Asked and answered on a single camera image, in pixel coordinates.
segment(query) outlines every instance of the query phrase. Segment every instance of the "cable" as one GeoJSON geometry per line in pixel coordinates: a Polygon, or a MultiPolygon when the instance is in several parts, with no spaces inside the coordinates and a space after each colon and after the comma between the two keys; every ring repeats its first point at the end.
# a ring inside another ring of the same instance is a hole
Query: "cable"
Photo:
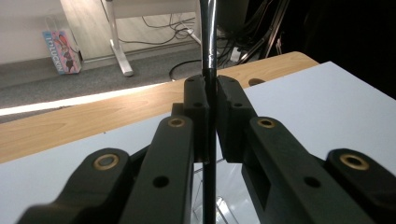
{"type": "Polygon", "coordinates": [[[174,76],[173,76],[173,71],[174,71],[176,68],[178,68],[178,67],[180,67],[181,65],[186,64],[186,63],[198,63],[198,62],[200,62],[200,61],[201,61],[201,59],[186,61],[186,62],[184,62],[184,63],[178,63],[177,65],[173,66],[173,68],[171,68],[171,70],[169,71],[169,78],[171,78],[172,81],[176,81],[176,80],[174,79],[174,76]]]}
{"type": "Polygon", "coordinates": [[[260,19],[260,22],[259,22],[259,24],[257,25],[256,31],[254,32],[254,35],[253,35],[252,38],[254,38],[254,37],[256,36],[257,32],[259,32],[260,26],[262,25],[262,20],[264,19],[264,16],[265,16],[265,13],[267,12],[268,7],[271,5],[271,3],[272,3],[273,1],[274,1],[274,0],[271,0],[268,4],[265,5],[265,10],[264,10],[264,12],[262,13],[262,18],[260,19]]]}
{"type": "MultiPolygon", "coordinates": [[[[107,19],[108,22],[110,22],[110,20],[109,20],[109,18],[108,18],[108,16],[107,16],[107,13],[106,13],[105,5],[103,4],[102,1],[101,1],[101,4],[102,4],[103,11],[105,12],[106,19],[107,19]]],[[[167,25],[164,25],[164,26],[153,26],[153,25],[149,25],[149,24],[146,22],[145,18],[142,17],[143,22],[147,25],[147,27],[150,27],[150,28],[166,28],[166,27],[170,27],[172,30],[174,30],[174,31],[175,31],[174,35],[173,35],[170,39],[168,39],[168,40],[165,40],[165,41],[160,42],[160,43],[152,43],[152,42],[146,42],[146,41],[123,40],[123,39],[119,38],[119,41],[120,41],[120,42],[123,42],[123,43],[126,43],[126,44],[163,45],[163,44],[166,44],[166,43],[171,42],[171,41],[172,41],[173,39],[175,39],[175,38],[176,38],[176,39],[185,39],[185,38],[187,38],[187,37],[188,37],[187,35],[184,35],[184,34],[181,35],[180,32],[186,32],[186,34],[188,34],[188,32],[187,32],[188,29],[187,29],[187,28],[183,28],[183,29],[178,30],[177,27],[178,27],[180,24],[182,24],[182,22],[189,23],[189,21],[192,21],[192,20],[194,20],[195,18],[189,18],[189,19],[186,19],[186,20],[184,20],[184,21],[178,21],[178,22],[175,22],[175,23],[172,23],[172,18],[173,18],[173,14],[170,15],[169,24],[167,24],[167,25]]]]}
{"type": "Polygon", "coordinates": [[[263,12],[266,9],[267,3],[268,0],[264,0],[260,4],[256,12],[250,17],[250,19],[244,24],[244,26],[239,31],[236,31],[233,34],[226,34],[226,36],[228,38],[240,39],[254,32],[260,18],[262,17],[263,12]]]}
{"type": "Polygon", "coordinates": [[[225,67],[225,65],[230,61],[230,52],[232,52],[235,47],[235,40],[228,39],[227,44],[223,48],[223,52],[218,57],[218,67],[225,67]]]}

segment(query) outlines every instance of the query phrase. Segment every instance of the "desk leg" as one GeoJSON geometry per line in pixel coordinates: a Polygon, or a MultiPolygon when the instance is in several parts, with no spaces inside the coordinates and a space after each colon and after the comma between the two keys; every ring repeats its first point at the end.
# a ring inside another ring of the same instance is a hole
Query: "desk leg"
{"type": "Polygon", "coordinates": [[[129,65],[125,53],[123,52],[120,45],[119,35],[117,32],[116,17],[114,15],[113,2],[106,1],[106,6],[107,6],[107,15],[108,15],[108,20],[110,22],[110,30],[111,30],[110,46],[113,49],[114,55],[116,55],[122,73],[126,77],[130,77],[134,74],[134,71],[132,70],[131,65],[129,65]]]}
{"type": "Polygon", "coordinates": [[[190,36],[201,45],[201,6],[199,0],[196,1],[195,5],[195,24],[193,28],[194,33],[190,36]]]}

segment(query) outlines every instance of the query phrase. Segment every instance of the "black rod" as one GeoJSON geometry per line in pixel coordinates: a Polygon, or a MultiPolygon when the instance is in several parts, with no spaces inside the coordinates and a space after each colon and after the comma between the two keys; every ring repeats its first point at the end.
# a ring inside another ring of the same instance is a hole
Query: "black rod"
{"type": "Polygon", "coordinates": [[[205,79],[206,99],[210,106],[208,127],[209,158],[208,162],[203,165],[203,221],[205,224],[216,223],[216,2],[217,0],[200,0],[202,74],[205,79]]]}

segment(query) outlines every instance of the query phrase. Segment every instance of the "gray carpet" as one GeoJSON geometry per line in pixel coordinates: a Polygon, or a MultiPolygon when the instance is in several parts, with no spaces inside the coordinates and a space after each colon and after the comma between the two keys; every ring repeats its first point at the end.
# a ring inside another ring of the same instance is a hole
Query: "gray carpet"
{"type": "MultiPolygon", "coordinates": [[[[171,81],[169,72],[175,65],[186,61],[199,60],[200,58],[199,48],[187,49],[166,55],[133,60],[131,62],[131,66],[134,69],[132,77],[124,77],[120,67],[117,64],[113,64],[83,70],[78,75],[52,76],[19,85],[0,87],[0,109],[168,82],[171,81]]],[[[53,73],[54,68],[33,66],[29,71],[25,71],[25,75],[45,72],[53,73]]],[[[173,71],[173,78],[181,79],[198,74],[201,74],[200,62],[185,63],[173,71]]],[[[46,113],[51,110],[1,116],[0,123],[46,113]]]]}

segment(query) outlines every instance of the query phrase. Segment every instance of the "wooden desk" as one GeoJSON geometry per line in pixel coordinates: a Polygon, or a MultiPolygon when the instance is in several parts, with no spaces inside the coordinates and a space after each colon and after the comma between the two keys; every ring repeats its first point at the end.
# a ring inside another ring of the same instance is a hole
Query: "wooden desk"
{"type": "MultiPolygon", "coordinates": [[[[265,81],[317,65],[299,52],[247,63],[218,71],[237,79],[265,81]]],[[[68,107],[47,114],[0,124],[0,162],[12,161],[52,147],[169,112],[183,102],[184,80],[169,82],[137,93],[68,107]]]]}

